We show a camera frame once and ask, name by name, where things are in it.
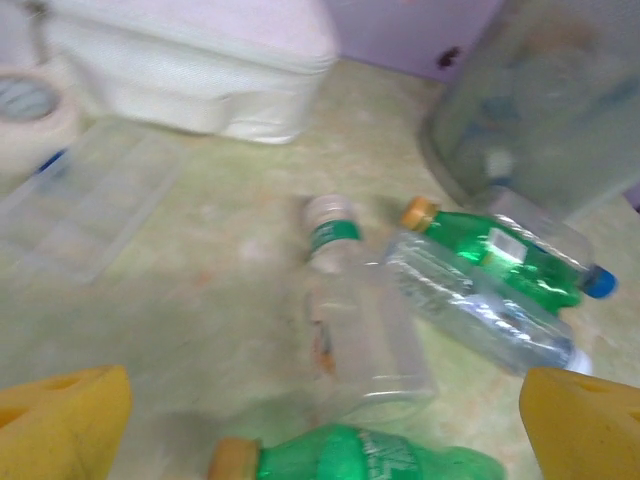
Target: green plastic bottle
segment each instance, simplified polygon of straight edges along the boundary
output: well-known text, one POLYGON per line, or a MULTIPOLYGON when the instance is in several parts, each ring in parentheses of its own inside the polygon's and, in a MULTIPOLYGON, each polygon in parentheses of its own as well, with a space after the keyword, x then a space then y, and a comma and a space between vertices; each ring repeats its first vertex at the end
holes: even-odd
POLYGON ((480 266, 553 315, 582 300, 579 272, 490 217, 440 212, 437 205, 416 197, 402 224, 480 266))
POLYGON ((462 447, 432 451, 402 437, 326 425, 260 449, 226 438, 216 448, 209 480, 503 480, 493 458, 462 447))

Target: tape roll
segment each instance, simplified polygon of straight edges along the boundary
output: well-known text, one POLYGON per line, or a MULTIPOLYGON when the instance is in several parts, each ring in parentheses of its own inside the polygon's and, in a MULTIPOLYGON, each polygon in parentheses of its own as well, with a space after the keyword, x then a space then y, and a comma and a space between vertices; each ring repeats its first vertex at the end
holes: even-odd
POLYGON ((0 67, 1 175, 31 175, 78 137, 75 103, 46 75, 0 67))

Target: blue bottle cap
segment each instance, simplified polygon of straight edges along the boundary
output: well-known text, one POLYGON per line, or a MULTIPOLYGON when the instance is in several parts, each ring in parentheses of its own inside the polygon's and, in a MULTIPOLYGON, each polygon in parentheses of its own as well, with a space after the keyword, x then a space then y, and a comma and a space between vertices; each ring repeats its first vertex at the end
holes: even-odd
POLYGON ((618 286, 618 280, 609 270, 599 265, 593 267, 582 291, 592 298, 607 298, 618 286))

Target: plastic bottle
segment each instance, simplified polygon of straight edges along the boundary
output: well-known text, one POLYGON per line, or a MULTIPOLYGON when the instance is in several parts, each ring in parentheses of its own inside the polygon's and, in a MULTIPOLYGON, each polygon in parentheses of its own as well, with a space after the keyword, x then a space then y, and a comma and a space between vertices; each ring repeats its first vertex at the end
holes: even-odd
POLYGON ((553 315, 582 300, 580 274, 575 269, 493 218, 440 212, 426 198, 416 197, 407 207, 402 224, 481 266, 553 315))
POLYGON ((407 300, 388 269, 370 260, 345 197, 315 198, 305 223, 311 268, 296 282, 295 317, 317 421, 356 410, 359 421, 367 420, 367 410, 375 421, 414 413, 436 387, 407 300))
POLYGON ((510 189, 494 186, 472 199, 467 208, 490 216, 571 266, 579 273, 578 287, 588 296, 607 298, 615 291, 615 276, 595 263, 593 249, 584 235, 510 189))
POLYGON ((432 451, 402 437, 326 425, 275 448, 225 438, 209 480, 503 480, 493 458, 462 447, 432 451))
POLYGON ((567 324, 429 237, 398 233, 386 262, 426 320, 510 372, 557 367, 591 373, 567 324))

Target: green label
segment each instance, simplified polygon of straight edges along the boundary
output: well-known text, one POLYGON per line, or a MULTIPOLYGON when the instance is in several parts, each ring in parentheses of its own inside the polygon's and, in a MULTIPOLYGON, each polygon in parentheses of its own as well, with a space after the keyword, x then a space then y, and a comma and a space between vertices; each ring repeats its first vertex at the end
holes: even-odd
POLYGON ((395 435, 359 430, 369 480, 422 480, 409 442, 395 435))
POLYGON ((350 239, 360 240, 360 231, 355 223, 349 220, 332 220, 323 223, 311 234, 311 251, 317 249, 334 240, 350 239))

